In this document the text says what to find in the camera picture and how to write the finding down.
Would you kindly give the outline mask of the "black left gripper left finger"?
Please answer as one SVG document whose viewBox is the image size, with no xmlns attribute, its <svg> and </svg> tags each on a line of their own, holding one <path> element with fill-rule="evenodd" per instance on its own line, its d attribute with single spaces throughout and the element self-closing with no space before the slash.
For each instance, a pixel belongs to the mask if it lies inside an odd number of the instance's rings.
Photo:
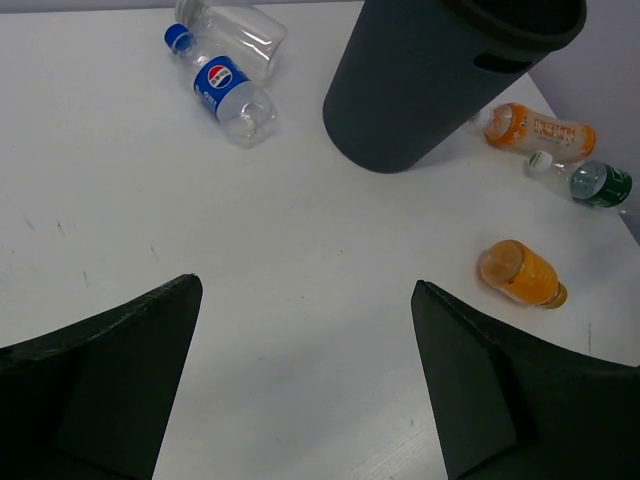
<svg viewBox="0 0 640 480">
<path fill-rule="evenodd" d="M 184 274 L 3 347 L 2 478 L 152 478 L 202 295 Z"/>
</svg>

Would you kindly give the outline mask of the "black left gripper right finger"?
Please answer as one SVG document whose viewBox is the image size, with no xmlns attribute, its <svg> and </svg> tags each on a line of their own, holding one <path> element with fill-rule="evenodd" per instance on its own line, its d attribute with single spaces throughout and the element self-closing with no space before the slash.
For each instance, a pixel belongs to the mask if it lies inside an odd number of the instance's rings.
<svg viewBox="0 0 640 480">
<path fill-rule="evenodd" d="M 451 479 L 635 479 L 639 371 L 416 284 L 416 342 Z"/>
</svg>

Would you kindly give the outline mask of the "small orange plastic bottle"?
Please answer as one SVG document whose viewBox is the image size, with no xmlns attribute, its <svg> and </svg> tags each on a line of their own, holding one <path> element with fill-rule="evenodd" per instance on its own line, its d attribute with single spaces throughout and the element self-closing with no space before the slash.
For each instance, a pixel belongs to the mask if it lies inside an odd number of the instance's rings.
<svg viewBox="0 0 640 480">
<path fill-rule="evenodd" d="M 517 240 L 502 240 L 486 249 L 478 272 L 487 285 L 525 306 L 557 309 L 568 298 L 555 269 Z"/>
</svg>

